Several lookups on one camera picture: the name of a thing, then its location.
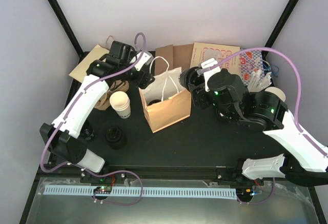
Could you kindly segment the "black cup lid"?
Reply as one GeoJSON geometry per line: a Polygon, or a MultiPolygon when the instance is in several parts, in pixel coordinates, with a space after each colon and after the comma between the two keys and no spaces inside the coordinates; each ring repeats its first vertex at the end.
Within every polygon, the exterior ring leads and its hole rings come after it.
{"type": "Polygon", "coordinates": [[[161,102],[160,99],[155,99],[155,100],[150,101],[148,105],[153,105],[153,104],[156,104],[156,103],[159,103],[159,102],[161,102]]]}

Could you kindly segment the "stack of plain paper cups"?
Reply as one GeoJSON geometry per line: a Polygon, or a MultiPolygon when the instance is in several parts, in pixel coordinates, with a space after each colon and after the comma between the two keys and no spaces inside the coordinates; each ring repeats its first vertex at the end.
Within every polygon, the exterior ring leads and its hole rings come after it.
{"type": "Polygon", "coordinates": [[[286,100],[286,95],[285,95],[285,93],[284,93],[281,89],[279,89],[279,88],[277,88],[277,87],[268,87],[268,88],[265,89],[265,91],[266,91],[266,92],[270,92],[270,93],[275,94],[275,95],[278,96],[283,102],[285,102],[285,100],[286,100]]]}

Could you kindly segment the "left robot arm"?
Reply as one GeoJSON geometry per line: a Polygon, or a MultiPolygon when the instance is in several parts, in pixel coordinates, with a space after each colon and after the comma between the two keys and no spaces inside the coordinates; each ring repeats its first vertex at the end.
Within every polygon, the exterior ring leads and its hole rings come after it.
{"type": "Polygon", "coordinates": [[[114,41],[108,53],[89,65],[80,88],[63,112],[51,124],[41,126],[44,150],[63,158],[66,164],[92,171],[98,182],[107,181],[110,170],[80,136],[83,125],[116,80],[127,80],[141,89],[152,83],[155,80],[150,73],[152,59],[153,55],[146,50],[137,53],[132,46],[114,41]]]}

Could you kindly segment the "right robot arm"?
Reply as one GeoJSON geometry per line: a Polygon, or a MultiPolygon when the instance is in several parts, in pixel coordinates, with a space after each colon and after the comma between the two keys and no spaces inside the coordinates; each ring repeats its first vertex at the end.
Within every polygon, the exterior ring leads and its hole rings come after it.
{"type": "Polygon", "coordinates": [[[240,77],[226,69],[202,73],[201,67],[193,67],[190,71],[183,81],[194,104],[212,106],[219,119],[264,133],[287,150],[274,157],[241,160],[233,171],[236,183],[284,178],[305,187],[327,185],[327,147],[296,126],[296,118],[278,95],[249,92],[240,77]]]}

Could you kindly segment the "black printed paper cup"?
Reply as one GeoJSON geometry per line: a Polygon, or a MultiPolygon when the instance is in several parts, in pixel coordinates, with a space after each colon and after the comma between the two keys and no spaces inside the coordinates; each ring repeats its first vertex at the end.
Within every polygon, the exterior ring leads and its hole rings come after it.
{"type": "Polygon", "coordinates": [[[189,92],[192,91],[192,86],[198,86],[204,83],[204,77],[199,76],[197,73],[198,68],[199,67],[192,67],[181,72],[179,75],[179,83],[189,92]]]}

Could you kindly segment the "orange paper bag white handles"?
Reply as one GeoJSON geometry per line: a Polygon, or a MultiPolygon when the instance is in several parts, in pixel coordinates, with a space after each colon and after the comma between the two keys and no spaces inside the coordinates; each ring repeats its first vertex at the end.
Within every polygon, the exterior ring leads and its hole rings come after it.
{"type": "Polygon", "coordinates": [[[167,60],[159,56],[151,61],[150,67],[160,58],[167,65],[165,71],[154,76],[155,81],[147,88],[139,89],[143,113],[153,133],[188,118],[191,114],[191,94],[179,83],[181,67],[169,70],[167,60]],[[155,99],[160,99],[161,102],[148,105],[155,99]]]}

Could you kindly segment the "stack of pulp cup carriers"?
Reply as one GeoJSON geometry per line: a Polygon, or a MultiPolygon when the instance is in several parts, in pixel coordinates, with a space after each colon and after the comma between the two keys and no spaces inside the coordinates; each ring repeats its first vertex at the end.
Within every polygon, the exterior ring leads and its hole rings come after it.
{"type": "Polygon", "coordinates": [[[117,91],[127,92],[129,89],[128,81],[117,80],[108,91],[98,100],[94,108],[97,110],[104,111],[110,107],[110,97],[113,93],[117,91]]]}

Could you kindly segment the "stack of white paper cups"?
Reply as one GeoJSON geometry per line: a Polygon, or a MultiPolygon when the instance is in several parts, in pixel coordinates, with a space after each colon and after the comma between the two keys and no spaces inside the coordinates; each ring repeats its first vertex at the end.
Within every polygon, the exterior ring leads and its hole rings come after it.
{"type": "Polygon", "coordinates": [[[130,99],[126,92],[114,92],[110,96],[110,105],[120,118],[125,119],[131,115],[130,99]]]}

